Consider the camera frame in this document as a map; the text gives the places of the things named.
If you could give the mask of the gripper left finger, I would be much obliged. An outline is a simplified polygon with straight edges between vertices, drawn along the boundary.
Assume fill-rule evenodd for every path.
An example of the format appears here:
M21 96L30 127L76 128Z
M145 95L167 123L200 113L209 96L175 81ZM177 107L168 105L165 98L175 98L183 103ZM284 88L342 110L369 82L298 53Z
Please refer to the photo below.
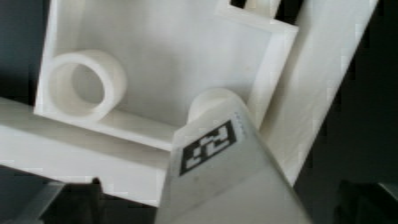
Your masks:
M103 188L88 183L51 181L23 207L10 224L104 224Z

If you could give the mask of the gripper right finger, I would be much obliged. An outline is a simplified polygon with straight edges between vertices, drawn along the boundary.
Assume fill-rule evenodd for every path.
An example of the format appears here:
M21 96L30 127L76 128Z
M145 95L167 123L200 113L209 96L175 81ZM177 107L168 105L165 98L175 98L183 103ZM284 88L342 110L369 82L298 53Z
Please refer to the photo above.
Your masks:
M341 181L332 224L398 224L398 183Z

